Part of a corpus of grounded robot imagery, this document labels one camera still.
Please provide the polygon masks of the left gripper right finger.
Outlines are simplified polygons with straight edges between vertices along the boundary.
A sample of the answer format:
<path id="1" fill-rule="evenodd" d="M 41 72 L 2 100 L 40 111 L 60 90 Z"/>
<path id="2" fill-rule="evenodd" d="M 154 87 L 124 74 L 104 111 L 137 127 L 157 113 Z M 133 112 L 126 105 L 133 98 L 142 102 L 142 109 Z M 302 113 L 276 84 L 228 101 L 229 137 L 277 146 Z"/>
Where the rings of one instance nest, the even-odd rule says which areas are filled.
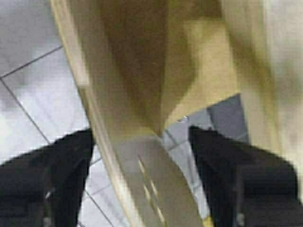
<path id="1" fill-rule="evenodd" d="M 189 127 L 189 143 L 214 226 L 302 226 L 299 180 L 289 161 L 196 126 Z"/>

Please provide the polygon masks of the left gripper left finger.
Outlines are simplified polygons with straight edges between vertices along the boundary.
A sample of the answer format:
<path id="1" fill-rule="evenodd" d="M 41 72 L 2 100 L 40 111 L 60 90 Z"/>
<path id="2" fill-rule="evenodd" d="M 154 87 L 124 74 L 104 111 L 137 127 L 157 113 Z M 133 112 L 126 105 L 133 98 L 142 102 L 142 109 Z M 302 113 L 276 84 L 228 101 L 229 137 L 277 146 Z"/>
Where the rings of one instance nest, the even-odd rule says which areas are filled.
<path id="1" fill-rule="evenodd" d="M 1 226 L 77 226 L 94 146 L 87 128 L 1 164 Z"/>

